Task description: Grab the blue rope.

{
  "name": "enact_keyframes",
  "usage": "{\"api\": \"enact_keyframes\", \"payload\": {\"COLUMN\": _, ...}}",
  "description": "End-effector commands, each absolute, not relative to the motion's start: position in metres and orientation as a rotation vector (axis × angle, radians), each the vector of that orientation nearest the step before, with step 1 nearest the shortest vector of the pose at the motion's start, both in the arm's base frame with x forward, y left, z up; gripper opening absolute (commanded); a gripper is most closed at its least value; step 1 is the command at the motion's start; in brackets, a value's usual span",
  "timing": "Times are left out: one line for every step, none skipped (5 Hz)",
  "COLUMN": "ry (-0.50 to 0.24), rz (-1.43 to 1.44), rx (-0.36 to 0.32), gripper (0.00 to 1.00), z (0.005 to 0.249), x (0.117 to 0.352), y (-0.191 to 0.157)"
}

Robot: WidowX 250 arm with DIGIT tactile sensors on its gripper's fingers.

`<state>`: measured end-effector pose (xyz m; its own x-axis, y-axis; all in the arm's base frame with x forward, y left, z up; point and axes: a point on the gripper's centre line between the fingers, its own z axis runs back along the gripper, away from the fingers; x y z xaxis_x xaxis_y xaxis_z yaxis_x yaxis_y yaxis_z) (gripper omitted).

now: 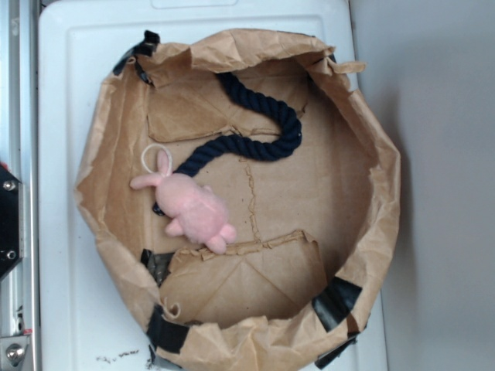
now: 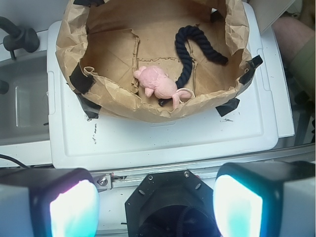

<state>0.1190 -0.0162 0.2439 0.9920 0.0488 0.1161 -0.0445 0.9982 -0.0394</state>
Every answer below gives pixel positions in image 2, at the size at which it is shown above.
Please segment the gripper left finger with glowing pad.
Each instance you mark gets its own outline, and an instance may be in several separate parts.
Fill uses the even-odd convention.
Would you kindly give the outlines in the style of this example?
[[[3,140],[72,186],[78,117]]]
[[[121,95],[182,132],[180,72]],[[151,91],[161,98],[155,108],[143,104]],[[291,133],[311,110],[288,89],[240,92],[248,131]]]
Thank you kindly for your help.
[[[99,194],[83,168],[0,171],[2,237],[93,237]]]

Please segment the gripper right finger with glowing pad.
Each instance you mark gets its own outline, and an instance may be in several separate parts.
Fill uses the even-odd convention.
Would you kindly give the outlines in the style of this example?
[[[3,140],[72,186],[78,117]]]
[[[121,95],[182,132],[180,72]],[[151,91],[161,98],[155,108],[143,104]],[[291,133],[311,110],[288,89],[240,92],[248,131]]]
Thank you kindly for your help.
[[[214,183],[213,208],[224,237],[314,237],[316,165],[225,163]]]

